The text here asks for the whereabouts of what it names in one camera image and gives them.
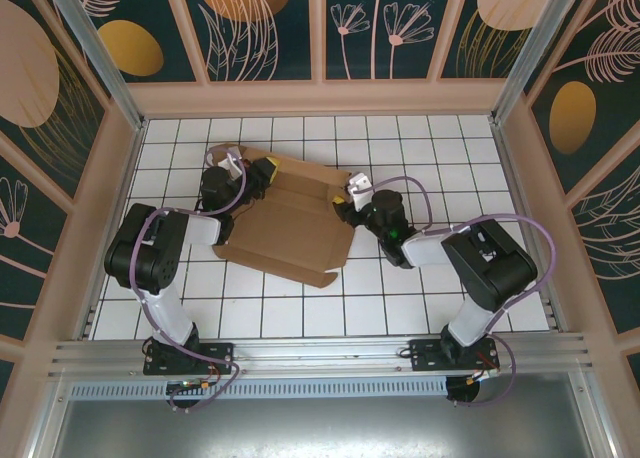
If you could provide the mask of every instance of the purple cable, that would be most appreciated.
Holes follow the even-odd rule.
[[[551,238],[551,234],[546,230],[545,227],[543,227],[537,221],[529,218],[528,216],[515,215],[515,214],[512,214],[512,213],[496,213],[496,214],[493,214],[493,215],[479,216],[478,218],[474,218],[473,220],[469,220],[466,223],[462,223],[461,225],[454,226],[451,229],[443,228],[443,229],[440,229],[440,230],[429,230],[429,231],[425,230],[425,231],[423,231],[423,233],[424,233],[425,236],[435,236],[435,235],[440,235],[440,234],[457,233],[458,231],[460,231],[460,230],[462,230],[462,229],[464,229],[464,228],[466,228],[468,226],[475,225],[477,223],[482,223],[483,221],[488,221],[488,220],[517,220],[517,221],[524,221],[525,223],[528,223],[531,226],[535,227],[536,229],[538,229],[538,231],[540,231],[540,233],[542,233],[542,235],[546,238],[547,242],[549,243],[549,250],[550,250],[551,258],[550,258],[550,262],[549,262],[549,267],[547,268],[547,271],[545,271],[544,275],[542,275],[542,278],[540,278],[540,280],[535,285],[533,285],[531,288],[529,288],[528,290],[524,291],[523,293],[521,293],[520,295],[516,296],[515,298],[511,298],[510,300],[507,300],[504,303],[504,305],[502,305],[502,307],[495,313],[495,315],[493,316],[493,318],[491,319],[491,321],[487,325],[487,327],[485,329],[486,333],[489,333],[491,331],[491,328],[493,328],[493,326],[498,322],[498,320],[500,320],[500,318],[502,318],[502,315],[504,315],[506,310],[511,308],[516,303],[521,302],[526,297],[530,296],[532,293],[535,293],[536,291],[539,291],[544,285],[547,284],[547,282],[551,279],[551,275],[553,273],[553,270],[556,267],[556,255],[557,255],[556,245],[553,242],[553,238]]]
[[[207,153],[205,155],[205,163],[209,164],[207,162],[207,158],[209,157],[209,155],[213,154],[213,152],[215,150],[219,150],[219,151],[225,152],[226,154],[230,155],[234,160],[236,160],[238,162],[242,161],[239,156],[237,156],[235,153],[233,153],[232,151],[228,150],[227,148],[224,148],[222,146],[214,146],[214,147],[210,148],[209,150],[207,150]],[[222,393],[224,393],[224,391],[229,387],[229,385],[231,385],[231,383],[233,383],[233,381],[235,381],[235,379],[238,377],[238,374],[240,373],[240,367],[238,366],[237,363],[235,363],[233,361],[228,362],[228,361],[224,361],[224,360],[219,360],[217,358],[211,358],[209,356],[201,355],[200,353],[195,353],[195,352],[193,352],[191,350],[188,350],[188,349],[184,348],[182,345],[180,345],[179,343],[177,343],[176,341],[174,341],[169,335],[167,335],[163,330],[160,329],[158,324],[155,322],[155,320],[151,316],[151,313],[149,312],[149,307],[148,307],[148,305],[146,303],[144,295],[142,294],[142,292],[140,291],[140,288],[138,288],[138,284],[136,283],[136,266],[135,266],[136,265],[136,261],[138,259],[138,254],[140,253],[140,247],[142,245],[142,240],[144,238],[145,233],[147,232],[147,230],[149,229],[149,227],[153,223],[153,220],[156,217],[158,217],[159,215],[161,215],[162,213],[169,212],[169,211],[175,211],[175,212],[179,212],[179,213],[185,213],[185,214],[188,214],[188,215],[213,216],[213,215],[218,215],[220,213],[224,213],[225,211],[231,209],[231,207],[234,206],[238,202],[238,200],[240,200],[240,198],[242,196],[242,193],[244,192],[244,188],[245,188],[245,186],[247,184],[247,174],[246,174],[246,172],[244,170],[244,167],[241,166],[240,168],[242,170],[242,183],[240,184],[240,191],[238,191],[238,194],[231,201],[231,203],[229,203],[228,205],[220,208],[219,210],[209,211],[209,212],[206,212],[206,213],[200,213],[198,211],[184,210],[184,209],[181,209],[181,208],[172,208],[172,207],[159,208],[159,209],[155,210],[154,212],[152,212],[149,215],[149,217],[145,220],[144,224],[142,225],[142,228],[140,229],[140,233],[138,233],[138,237],[136,238],[136,241],[135,241],[135,243],[133,245],[133,251],[131,253],[131,266],[129,267],[129,283],[131,284],[131,289],[133,290],[133,292],[138,296],[138,298],[140,298],[140,304],[142,305],[142,311],[144,311],[144,315],[147,317],[147,320],[149,321],[149,324],[151,325],[151,328],[156,330],[160,334],[160,336],[167,341],[167,343],[169,343],[170,345],[172,345],[174,348],[176,348],[177,350],[181,351],[185,355],[191,356],[192,358],[196,358],[196,359],[201,360],[201,361],[206,361],[206,362],[214,363],[214,364],[218,364],[218,365],[231,366],[231,367],[234,368],[234,372],[233,372],[233,375],[231,376],[231,378],[229,378],[227,380],[227,382],[224,385],[222,385],[220,387],[220,389],[218,389],[218,391],[216,391],[213,395],[211,395],[206,400],[200,400],[198,403],[196,403],[195,405],[193,405],[190,408],[187,408],[187,409],[178,408],[175,405],[175,403],[173,402],[173,398],[175,396],[175,393],[172,393],[170,398],[169,398],[169,403],[173,407],[174,411],[180,411],[182,413],[189,413],[189,411],[191,411],[191,410],[195,411],[198,408],[202,408],[205,405],[211,403],[218,396],[220,396]]]
[[[511,376],[509,378],[509,384],[502,391],[502,393],[500,393],[495,398],[491,398],[490,400],[486,400],[486,401],[480,401],[478,403],[473,403],[473,402],[472,403],[462,403],[461,402],[460,405],[462,405],[462,406],[467,406],[469,408],[473,408],[473,407],[479,407],[479,406],[495,405],[496,403],[498,403],[498,402],[500,402],[500,401],[505,399],[505,397],[511,392],[511,388],[513,388],[513,384],[516,381],[516,357],[513,354],[513,350],[507,344],[507,342],[504,341],[499,336],[497,336],[497,335],[487,335],[487,336],[489,336],[489,337],[493,338],[494,340],[500,342],[502,344],[502,346],[504,346],[504,348],[507,350],[507,353],[509,353],[509,358],[511,359]]]
[[[410,181],[411,183],[416,185],[418,188],[420,188],[420,191],[422,192],[422,196],[424,196],[424,201],[427,203],[427,213],[429,213],[429,223],[427,224],[427,226],[423,228],[423,230],[426,230],[427,228],[429,228],[433,224],[433,212],[431,211],[431,203],[429,202],[429,195],[427,194],[427,190],[424,189],[424,186],[422,186],[422,183],[420,183],[415,178],[412,178],[410,176],[394,176],[393,178],[389,178],[381,181],[380,183],[376,183],[375,185],[371,185],[367,189],[355,190],[353,194],[362,195],[367,191],[376,190],[381,186],[388,185],[389,183],[393,183],[394,181]]]

